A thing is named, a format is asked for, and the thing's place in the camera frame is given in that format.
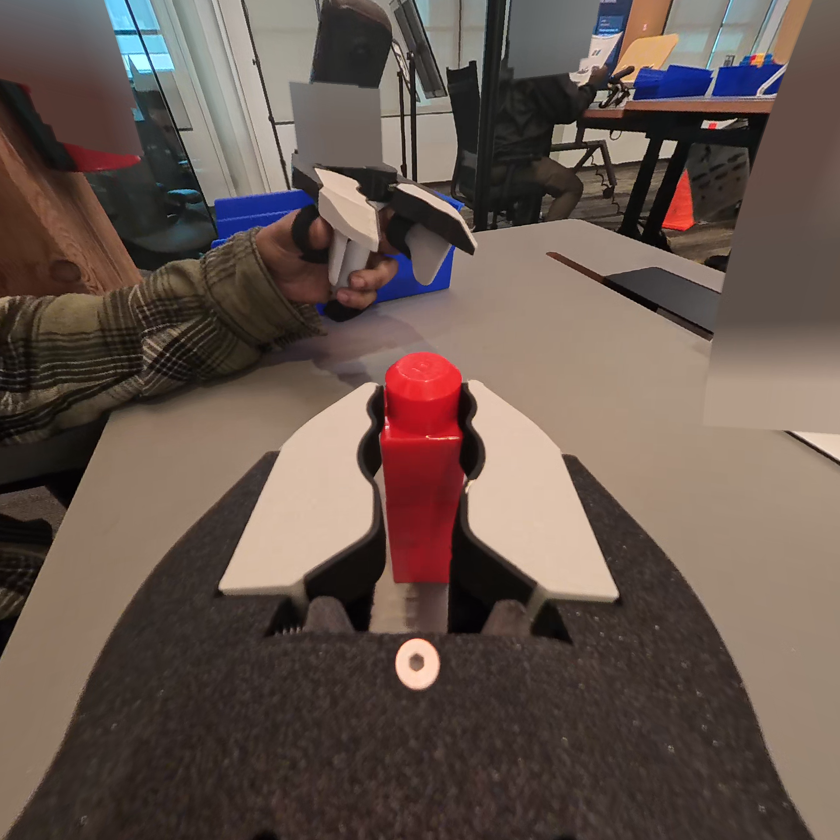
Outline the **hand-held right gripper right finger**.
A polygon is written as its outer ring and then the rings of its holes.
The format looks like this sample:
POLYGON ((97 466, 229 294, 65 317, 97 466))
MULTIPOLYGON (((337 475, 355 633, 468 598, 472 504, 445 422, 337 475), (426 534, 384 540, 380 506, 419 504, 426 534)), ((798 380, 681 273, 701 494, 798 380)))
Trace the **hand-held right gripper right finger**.
POLYGON ((563 452, 478 380, 458 415, 465 472, 456 514, 456 591, 487 611, 519 602, 613 604, 619 591, 563 452))

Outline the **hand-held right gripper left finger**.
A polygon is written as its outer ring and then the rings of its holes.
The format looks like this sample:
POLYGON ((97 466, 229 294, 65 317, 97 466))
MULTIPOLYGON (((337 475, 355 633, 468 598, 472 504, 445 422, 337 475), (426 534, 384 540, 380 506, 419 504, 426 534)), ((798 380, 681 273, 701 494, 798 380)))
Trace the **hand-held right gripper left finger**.
POLYGON ((350 606, 385 568, 384 391, 365 383, 282 445, 224 572, 222 595, 281 595, 304 609, 321 596, 350 606))

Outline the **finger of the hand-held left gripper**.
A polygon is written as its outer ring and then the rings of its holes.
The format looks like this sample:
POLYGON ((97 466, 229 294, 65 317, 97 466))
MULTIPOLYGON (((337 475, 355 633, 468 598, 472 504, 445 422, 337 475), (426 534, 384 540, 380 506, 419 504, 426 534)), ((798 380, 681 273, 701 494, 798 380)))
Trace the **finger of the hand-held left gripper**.
POLYGON ((332 229, 329 252, 339 245, 340 237, 361 245, 368 252, 379 250, 379 211, 369 204, 360 185, 347 175, 315 166, 318 196, 315 203, 320 217, 332 229))
POLYGON ((477 243, 460 212, 443 197, 415 182, 397 182, 392 190, 393 220, 420 225, 450 246, 472 256, 477 243))

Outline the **blue plastic bin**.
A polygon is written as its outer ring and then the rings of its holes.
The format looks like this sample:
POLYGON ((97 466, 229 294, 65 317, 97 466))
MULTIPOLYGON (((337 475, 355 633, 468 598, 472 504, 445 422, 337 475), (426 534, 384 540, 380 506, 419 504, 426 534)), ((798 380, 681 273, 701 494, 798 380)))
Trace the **blue plastic bin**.
MULTIPOLYGON (((284 216, 313 204, 310 195, 302 190, 219 198, 214 205, 217 238, 210 248, 220 246, 237 233, 273 224, 284 216)), ((454 257, 455 248, 451 247, 434 280, 424 286, 415 278, 411 260, 399 255, 396 258, 398 271, 395 277, 377 293, 376 302, 417 297, 449 289, 454 257)))

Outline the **red plastic block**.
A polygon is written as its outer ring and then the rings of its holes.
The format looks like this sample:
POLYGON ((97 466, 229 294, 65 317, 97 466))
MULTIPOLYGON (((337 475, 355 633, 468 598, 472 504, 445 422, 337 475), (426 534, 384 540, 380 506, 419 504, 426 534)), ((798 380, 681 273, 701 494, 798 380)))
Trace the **red plastic block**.
POLYGON ((449 582, 465 481, 461 373, 445 357, 410 353, 385 374, 380 435, 385 517, 395 583, 449 582))

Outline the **person's left hand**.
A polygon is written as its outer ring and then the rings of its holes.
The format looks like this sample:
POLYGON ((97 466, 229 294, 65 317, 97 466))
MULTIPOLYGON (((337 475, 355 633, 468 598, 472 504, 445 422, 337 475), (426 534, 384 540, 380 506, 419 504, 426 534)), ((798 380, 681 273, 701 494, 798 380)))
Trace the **person's left hand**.
POLYGON ((372 305, 379 289, 387 285, 398 270, 396 250, 382 239, 369 255, 365 268, 350 274, 347 286, 332 291, 329 268, 303 257, 292 235, 301 211, 289 213, 258 230, 255 246, 280 293, 289 301, 307 305, 325 304, 334 299, 346 308, 362 310, 372 305))

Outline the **black light stand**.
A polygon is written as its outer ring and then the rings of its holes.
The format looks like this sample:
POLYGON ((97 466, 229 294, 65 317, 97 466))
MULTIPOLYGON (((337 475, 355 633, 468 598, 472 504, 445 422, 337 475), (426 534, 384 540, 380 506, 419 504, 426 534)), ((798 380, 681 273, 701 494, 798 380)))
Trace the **black light stand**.
POLYGON ((417 103, 419 100, 417 60, 414 53, 405 52, 395 38, 392 39, 392 53, 397 64, 402 149, 401 172, 402 177, 417 182, 417 103))

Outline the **black office chair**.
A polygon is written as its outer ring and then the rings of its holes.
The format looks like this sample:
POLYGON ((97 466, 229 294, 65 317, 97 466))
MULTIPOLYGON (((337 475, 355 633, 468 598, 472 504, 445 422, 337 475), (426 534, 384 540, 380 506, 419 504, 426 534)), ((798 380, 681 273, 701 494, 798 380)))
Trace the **black office chair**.
MULTIPOLYGON (((457 139, 450 194, 474 209, 480 120, 478 67, 472 60, 466 67, 446 72, 457 139)), ((494 218, 505 215, 512 226, 536 224, 540 220, 541 186, 525 182, 519 175, 536 159, 533 154, 494 155, 488 197, 488 211, 494 218)))

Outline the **dark rounded object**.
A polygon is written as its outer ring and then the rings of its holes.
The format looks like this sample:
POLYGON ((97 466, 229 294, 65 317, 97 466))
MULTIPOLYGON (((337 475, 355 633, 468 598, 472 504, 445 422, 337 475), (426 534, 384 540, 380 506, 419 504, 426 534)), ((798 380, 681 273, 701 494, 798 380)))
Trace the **dark rounded object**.
POLYGON ((323 1, 310 82, 377 89, 392 49, 392 25, 372 1, 323 1))

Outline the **black flat panel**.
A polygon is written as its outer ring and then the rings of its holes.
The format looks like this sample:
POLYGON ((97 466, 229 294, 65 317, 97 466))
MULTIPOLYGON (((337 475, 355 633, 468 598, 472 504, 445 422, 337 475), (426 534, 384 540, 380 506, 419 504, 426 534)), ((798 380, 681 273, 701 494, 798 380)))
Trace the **black flat panel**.
POLYGON ((648 267, 603 278, 604 284, 644 308, 675 319, 687 329, 713 336, 720 292, 666 269, 648 267))

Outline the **orange traffic cone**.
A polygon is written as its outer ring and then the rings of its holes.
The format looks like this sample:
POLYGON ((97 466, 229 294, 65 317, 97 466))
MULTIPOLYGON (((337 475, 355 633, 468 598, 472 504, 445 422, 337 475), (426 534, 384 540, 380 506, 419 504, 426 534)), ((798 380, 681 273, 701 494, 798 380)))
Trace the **orange traffic cone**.
POLYGON ((662 228, 664 230, 683 233, 695 225, 694 206, 687 170, 681 174, 675 194, 668 207, 662 228))

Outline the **wooden background desk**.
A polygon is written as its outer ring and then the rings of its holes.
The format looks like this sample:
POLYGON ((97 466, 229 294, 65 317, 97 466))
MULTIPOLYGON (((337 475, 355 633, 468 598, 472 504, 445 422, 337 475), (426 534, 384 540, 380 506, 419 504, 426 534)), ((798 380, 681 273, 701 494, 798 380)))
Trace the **wooden background desk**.
POLYGON ((668 249, 663 232, 670 204, 694 144, 743 148, 752 164, 758 152, 775 96, 752 98, 678 98, 630 100, 621 108, 588 108, 577 122, 579 130, 643 133, 647 148, 628 199, 620 235, 668 249), (676 142, 663 180, 647 215, 639 221, 662 146, 676 142))

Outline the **red and black object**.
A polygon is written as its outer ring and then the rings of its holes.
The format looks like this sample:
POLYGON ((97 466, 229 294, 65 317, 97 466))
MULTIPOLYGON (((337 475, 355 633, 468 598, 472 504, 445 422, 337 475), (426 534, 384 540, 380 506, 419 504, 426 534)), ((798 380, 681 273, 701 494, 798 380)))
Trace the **red and black object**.
POLYGON ((62 143, 40 117, 26 86, 1 80, 1 99, 42 162, 56 172, 98 173, 127 169, 141 162, 136 154, 115 154, 62 143))

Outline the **blue storage bin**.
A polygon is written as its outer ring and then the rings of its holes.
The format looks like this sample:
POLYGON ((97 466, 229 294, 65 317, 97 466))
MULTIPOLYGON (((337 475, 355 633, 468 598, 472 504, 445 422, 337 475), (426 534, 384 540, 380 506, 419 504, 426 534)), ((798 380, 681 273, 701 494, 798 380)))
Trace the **blue storage bin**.
POLYGON ((773 96, 778 91, 787 65, 774 62, 722 66, 717 70, 710 95, 714 98, 773 96))
POLYGON ((665 70, 644 67, 636 75, 633 99, 682 99, 705 97, 713 73, 707 68, 671 65, 665 70))

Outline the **person's torso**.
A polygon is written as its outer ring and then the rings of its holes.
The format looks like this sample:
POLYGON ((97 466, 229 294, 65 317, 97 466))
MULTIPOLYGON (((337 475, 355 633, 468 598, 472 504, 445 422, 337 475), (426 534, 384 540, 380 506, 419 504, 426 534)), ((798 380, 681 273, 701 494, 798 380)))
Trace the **person's torso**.
POLYGON ((54 534, 43 519, 1 515, 1 620, 16 618, 46 560, 54 534))

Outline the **wooden panel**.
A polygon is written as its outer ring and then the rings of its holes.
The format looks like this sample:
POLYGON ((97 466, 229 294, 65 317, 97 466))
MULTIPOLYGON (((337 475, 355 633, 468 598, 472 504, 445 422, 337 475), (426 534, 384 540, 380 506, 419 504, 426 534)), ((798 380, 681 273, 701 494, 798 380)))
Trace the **wooden panel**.
POLYGON ((103 295, 141 281, 86 176, 48 168, 1 106, 1 295, 103 295))

